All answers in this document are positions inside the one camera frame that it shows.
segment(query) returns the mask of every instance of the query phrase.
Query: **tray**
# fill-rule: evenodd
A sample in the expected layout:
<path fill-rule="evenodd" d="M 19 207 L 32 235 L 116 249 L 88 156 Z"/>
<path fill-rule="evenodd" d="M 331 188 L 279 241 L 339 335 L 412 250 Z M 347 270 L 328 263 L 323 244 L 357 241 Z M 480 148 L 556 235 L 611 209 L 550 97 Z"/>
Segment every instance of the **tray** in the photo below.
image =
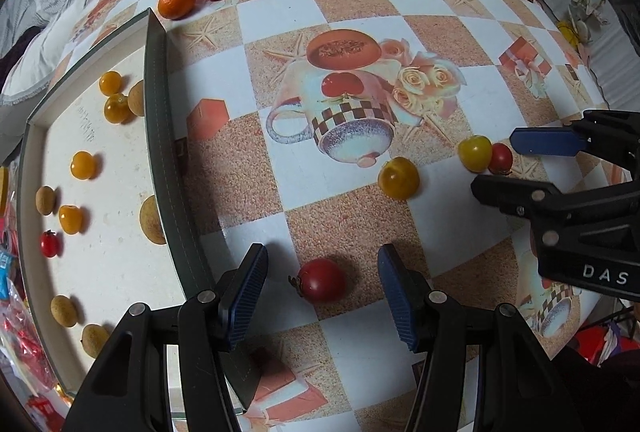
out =
<path fill-rule="evenodd" d="M 34 323 L 63 390 L 77 393 L 93 363 L 82 350 L 89 323 L 115 327 L 125 311 L 143 301 L 151 309 L 182 304 L 214 286 L 212 273 L 193 229 L 177 171 L 166 82 L 166 34 L 148 9 L 92 48 L 46 94 L 28 119 L 18 178 L 20 265 Z M 145 117 L 108 123 L 99 77 L 109 70 L 123 76 L 122 92 L 144 79 Z M 75 152 L 100 161 L 96 177 L 80 181 L 69 171 Z M 58 202 L 84 208 L 85 228 L 66 235 L 57 209 L 41 216 L 35 193 L 56 189 Z M 167 245 L 142 233 L 139 211 L 154 194 Z M 60 256 L 40 253 L 40 234 L 52 230 L 62 243 Z M 50 313 L 50 301 L 64 294 L 76 302 L 81 321 L 71 329 Z M 229 383 L 238 412 L 250 402 L 257 375 L 242 349 L 225 355 L 233 372 Z M 172 412 L 183 412 L 177 347 L 168 349 Z"/>

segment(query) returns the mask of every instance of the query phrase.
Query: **orange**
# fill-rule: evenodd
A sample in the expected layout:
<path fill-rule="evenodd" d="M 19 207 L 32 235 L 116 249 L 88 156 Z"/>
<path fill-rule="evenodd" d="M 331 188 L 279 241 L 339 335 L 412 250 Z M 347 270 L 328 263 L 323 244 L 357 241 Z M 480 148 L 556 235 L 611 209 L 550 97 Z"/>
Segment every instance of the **orange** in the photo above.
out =
<path fill-rule="evenodd" d="M 175 20 L 184 17 L 195 6 L 196 0 L 158 0 L 158 13 Z"/>

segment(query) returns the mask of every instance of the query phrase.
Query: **metal screw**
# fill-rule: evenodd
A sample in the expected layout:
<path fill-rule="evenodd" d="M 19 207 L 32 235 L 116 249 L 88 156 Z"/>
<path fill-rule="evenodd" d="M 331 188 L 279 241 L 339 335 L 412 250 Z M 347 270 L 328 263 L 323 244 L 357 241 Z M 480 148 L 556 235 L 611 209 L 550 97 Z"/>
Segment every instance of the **metal screw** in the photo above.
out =
<path fill-rule="evenodd" d="M 213 291 L 206 289 L 198 293 L 198 302 L 202 304 L 209 303 L 216 299 L 216 294 Z"/>
<path fill-rule="evenodd" d="M 545 246 L 555 246 L 560 240 L 560 235 L 555 230 L 547 230 L 542 234 L 542 244 Z"/>
<path fill-rule="evenodd" d="M 542 201 L 545 198 L 545 191 L 544 190 L 533 190 L 533 192 L 531 193 L 531 199 L 533 199 L 534 201 Z"/>
<path fill-rule="evenodd" d="M 500 314 L 506 317 L 512 317 L 516 314 L 516 308 L 511 304 L 500 304 Z"/>
<path fill-rule="evenodd" d="M 132 317 L 137 317 L 138 315 L 141 315 L 142 313 L 144 313 L 145 309 L 146 307 L 142 302 L 136 302 L 129 308 L 129 314 Z"/>
<path fill-rule="evenodd" d="M 432 291 L 429 293 L 429 300 L 434 304 L 443 304 L 447 301 L 447 295 L 442 291 Z"/>

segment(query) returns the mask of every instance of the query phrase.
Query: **printed tablecloth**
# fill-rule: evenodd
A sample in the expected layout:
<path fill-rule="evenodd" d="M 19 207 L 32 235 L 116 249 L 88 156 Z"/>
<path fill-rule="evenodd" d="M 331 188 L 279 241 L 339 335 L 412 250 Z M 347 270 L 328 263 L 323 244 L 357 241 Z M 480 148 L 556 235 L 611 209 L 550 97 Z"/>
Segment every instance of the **printed tablecloth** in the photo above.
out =
<path fill-rule="evenodd" d="M 56 76 L 157 2 L 91 0 Z M 398 339 L 383 300 L 376 252 L 386 242 L 460 303 L 516 304 L 550 355 L 591 311 L 596 295 L 538 276 L 528 222 L 479 205 L 456 155 L 472 134 L 508 145 L 516 127 L 559 126 L 603 107 L 539 5 L 198 0 L 186 18 L 162 23 L 184 182 L 211 267 L 238 264 L 252 242 L 270 252 L 248 339 L 269 374 L 239 419 L 244 431 L 402 429 L 423 356 Z M 350 31 L 336 42 L 332 30 Z M 360 50 L 372 58 L 345 68 L 354 60 L 341 56 Z M 322 69 L 333 57 L 342 67 Z M 376 184 L 396 156 L 420 171 L 407 202 Z M 514 176 L 564 192 L 623 180 L 587 155 L 514 160 Z M 339 303 L 313 307 L 287 282 L 318 256 L 348 272 Z M 470 386 L 473 376 L 468 368 Z M 461 423 L 475 405 L 465 394 Z"/>

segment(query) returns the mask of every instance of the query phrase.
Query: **blue gripper pad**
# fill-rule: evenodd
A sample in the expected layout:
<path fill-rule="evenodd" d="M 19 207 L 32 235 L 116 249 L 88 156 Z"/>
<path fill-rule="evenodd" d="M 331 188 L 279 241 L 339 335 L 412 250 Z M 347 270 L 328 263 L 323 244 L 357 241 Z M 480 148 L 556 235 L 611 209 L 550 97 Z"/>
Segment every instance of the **blue gripper pad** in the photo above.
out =
<path fill-rule="evenodd" d="M 522 155 L 575 156 L 587 148 L 587 141 L 570 127 L 517 128 L 509 141 Z"/>
<path fill-rule="evenodd" d="M 398 335 L 409 350 L 416 352 L 419 342 L 416 324 L 418 313 L 424 309 L 424 294 L 412 281 L 392 244 L 378 250 L 378 275 Z"/>
<path fill-rule="evenodd" d="M 226 319 L 226 342 L 230 350 L 246 335 L 268 270 L 267 249 L 261 244 L 252 244 L 222 295 L 219 314 Z"/>

